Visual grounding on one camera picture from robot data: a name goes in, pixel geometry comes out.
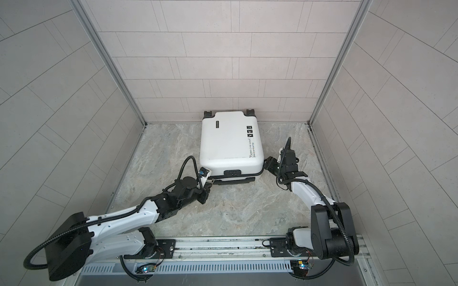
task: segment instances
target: suitcase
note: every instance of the suitcase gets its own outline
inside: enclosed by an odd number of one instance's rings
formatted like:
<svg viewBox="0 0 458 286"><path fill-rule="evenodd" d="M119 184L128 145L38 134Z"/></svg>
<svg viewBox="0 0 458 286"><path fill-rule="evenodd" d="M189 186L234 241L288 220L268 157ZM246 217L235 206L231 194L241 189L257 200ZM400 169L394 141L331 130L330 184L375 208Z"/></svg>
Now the suitcase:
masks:
<svg viewBox="0 0 458 286"><path fill-rule="evenodd" d="M249 183L261 175L264 153L254 109L246 114L205 111L200 164L218 185Z"/></svg>

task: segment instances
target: black mounting plate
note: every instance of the black mounting plate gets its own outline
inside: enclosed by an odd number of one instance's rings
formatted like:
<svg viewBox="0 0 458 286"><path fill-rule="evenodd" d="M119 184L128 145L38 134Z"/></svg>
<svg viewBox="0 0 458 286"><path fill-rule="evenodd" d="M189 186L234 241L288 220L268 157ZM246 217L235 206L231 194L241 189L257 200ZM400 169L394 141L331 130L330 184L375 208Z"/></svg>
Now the black mounting plate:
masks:
<svg viewBox="0 0 458 286"><path fill-rule="evenodd" d="M270 246L270 255L272 257L308 257L309 256L309 253L307 251L301 253L298 256L291 255L288 251L288 245L286 244L285 237L270 238L269 246Z"/></svg>
<svg viewBox="0 0 458 286"><path fill-rule="evenodd" d="M158 239L157 242L158 242L158 247L162 248L162 250L165 252L165 259L172 258L173 252L175 251L176 240ZM151 256L149 259L158 259L158 258L159 258L159 252L156 251L156 253L153 256Z"/></svg>

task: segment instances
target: gray wall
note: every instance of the gray wall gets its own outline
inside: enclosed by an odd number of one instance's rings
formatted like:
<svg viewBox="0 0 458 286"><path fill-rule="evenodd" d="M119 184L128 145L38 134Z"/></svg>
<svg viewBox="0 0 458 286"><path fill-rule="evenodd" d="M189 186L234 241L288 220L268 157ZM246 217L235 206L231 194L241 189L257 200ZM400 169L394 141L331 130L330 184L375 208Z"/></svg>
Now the gray wall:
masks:
<svg viewBox="0 0 458 286"><path fill-rule="evenodd" d="M104 213L141 130L67 0L0 1L0 284L50 285L23 259Z"/></svg>
<svg viewBox="0 0 458 286"><path fill-rule="evenodd" d="M458 282L458 2L375 0L313 129L386 284Z"/></svg>
<svg viewBox="0 0 458 286"><path fill-rule="evenodd" d="M81 0L148 122L306 121L357 1Z"/></svg>

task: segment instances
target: gray stone patterned floor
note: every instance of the gray stone patterned floor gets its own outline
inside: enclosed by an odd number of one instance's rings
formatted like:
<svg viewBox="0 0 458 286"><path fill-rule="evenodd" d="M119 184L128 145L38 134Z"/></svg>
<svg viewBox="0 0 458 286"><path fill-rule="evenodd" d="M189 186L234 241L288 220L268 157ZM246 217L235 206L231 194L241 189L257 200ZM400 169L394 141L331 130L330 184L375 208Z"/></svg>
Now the gray stone patterned floor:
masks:
<svg viewBox="0 0 458 286"><path fill-rule="evenodd" d="M259 123L264 157L278 157L289 136L299 170L329 196L307 126L300 123ZM137 205L159 194L178 176L193 155L199 165L201 124L150 124L145 130L110 212ZM183 176L194 177L192 163ZM255 182L213 186L206 204L195 201L167 220L151 225L157 237L284 235L288 228L309 226L310 211L292 192L281 190L275 177L263 172Z"/></svg>

